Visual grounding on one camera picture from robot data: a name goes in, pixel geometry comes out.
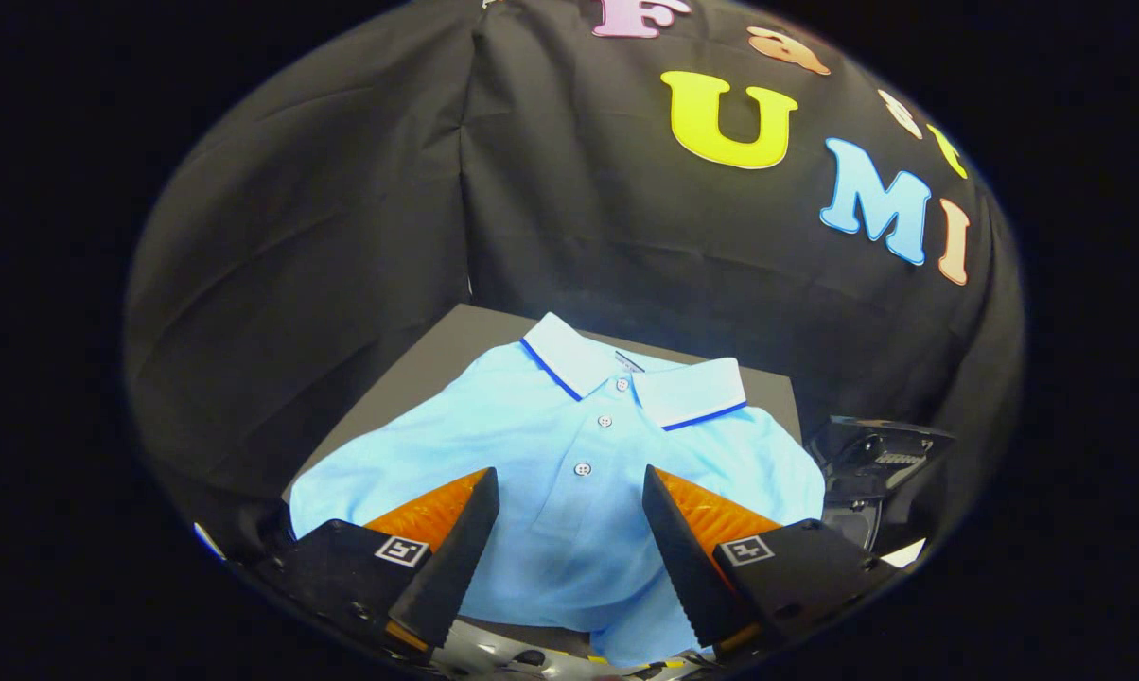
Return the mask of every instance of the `polo shirt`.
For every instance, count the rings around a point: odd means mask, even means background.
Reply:
[[[782,525],[823,507],[823,475],[746,403],[735,359],[621,352],[549,313],[323,458],[289,508],[297,538],[331,518],[366,525],[494,466],[500,511],[460,614],[589,631],[625,667],[699,648],[641,507],[647,465]]]

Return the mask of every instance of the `shirt collar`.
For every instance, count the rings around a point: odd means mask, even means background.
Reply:
[[[521,343],[574,400],[595,392],[617,371],[625,371],[615,348],[579,335],[552,313],[544,314]],[[633,374],[633,391],[641,409],[664,430],[746,407],[746,391],[734,358],[638,371]]]

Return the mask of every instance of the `blue letter m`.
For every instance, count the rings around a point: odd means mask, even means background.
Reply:
[[[880,184],[868,151],[855,143],[842,139],[826,139],[826,147],[835,153],[838,171],[835,177],[835,198],[828,208],[821,211],[821,221],[834,229],[855,233],[860,220],[855,216],[855,203],[863,210],[868,238],[876,241],[898,219],[893,233],[885,239],[885,246],[907,262],[924,263],[924,218],[927,215],[927,199],[932,190],[917,177],[903,171],[894,178],[890,189]]]

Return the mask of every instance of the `colorful letter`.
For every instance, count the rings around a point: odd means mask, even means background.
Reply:
[[[834,153],[838,166],[835,197],[829,207],[821,211],[821,221],[839,231],[859,232],[860,220],[855,216],[859,203],[868,238],[876,241],[896,219],[898,224],[885,239],[885,246],[908,263],[923,264],[924,218],[932,189],[906,171],[899,172],[890,189],[885,189],[868,151],[834,137],[826,139],[826,147]]]
[[[960,167],[960,164],[956,159],[959,156],[959,154],[956,153],[956,149],[954,147],[952,147],[952,143],[947,140],[944,133],[937,131],[935,129],[935,125],[932,124],[927,124],[927,130],[932,131],[932,134],[935,136],[935,141],[939,142],[939,146],[941,146],[941,151],[944,153],[944,158],[947,159],[947,163],[949,163],[952,170],[954,170],[956,173],[958,173],[961,178],[964,178],[964,180],[968,180],[968,173],[964,172],[964,169]]]
[[[600,38],[657,38],[656,27],[646,25],[645,19],[661,27],[674,23],[674,14],[691,14],[691,7],[682,0],[600,0],[604,3],[604,23],[597,25],[595,33]]]
[[[754,142],[735,142],[721,133],[721,93],[729,91],[729,83],[689,72],[666,72],[662,81],[670,85],[670,130],[688,151],[713,163],[747,170],[769,169],[785,159],[789,147],[789,112],[795,112],[794,99],[747,87],[759,102],[759,139]]]
[[[964,286],[968,284],[968,274],[964,271],[964,243],[968,231],[968,215],[947,198],[941,198],[941,206],[944,207],[949,223],[949,243],[941,257],[941,274]]]
[[[890,113],[893,114],[893,117],[902,124],[903,129],[907,129],[907,131],[913,134],[917,139],[924,138],[924,131],[918,129],[918,124],[915,122],[915,116],[911,116],[910,112],[907,112],[906,105],[899,102],[899,100],[894,99],[893,95],[890,95],[885,90],[877,90],[877,92],[879,92],[880,98],[885,100],[885,107],[888,108]]]
[[[818,60],[818,56],[796,40],[765,27],[753,25],[746,26],[746,30],[751,33],[751,47],[763,55],[787,64],[797,64],[816,74],[829,75],[829,69]]]

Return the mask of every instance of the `black fabric backdrop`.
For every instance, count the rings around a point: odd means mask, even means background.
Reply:
[[[125,371],[150,457],[278,495],[407,346],[472,302],[790,376],[806,435],[830,415],[945,427],[947,530],[1001,453],[1024,362],[1019,259],[976,151],[965,181],[876,90],[908,95],[756,9],[697,2],[655,40],[591,35],[600,13],[419,0],[224,115],[175,169],[131,272]],[[800,38],[833,73],[751,50],[748,25]],[[797,99],[785,159],[747,171],[679,146],[669,69]],[[759,134],[752,100],[722,112],[731,138]],[[885,182],[928,182],[925,266],[820,223],[829,137]],[[973,220],[966,286],[935,266],[939,198]]]
[[[120,310],[163,186],[265,79],[376,11],[0,2],[0,679],[385,678],[224,573],[118,427]],[[887,74],[989,178],[1033,329],[990,499],[907,586],[778,674],[1139,679],[1137,8],[778,11]],[[346,371],[331,404],[372,371]]]

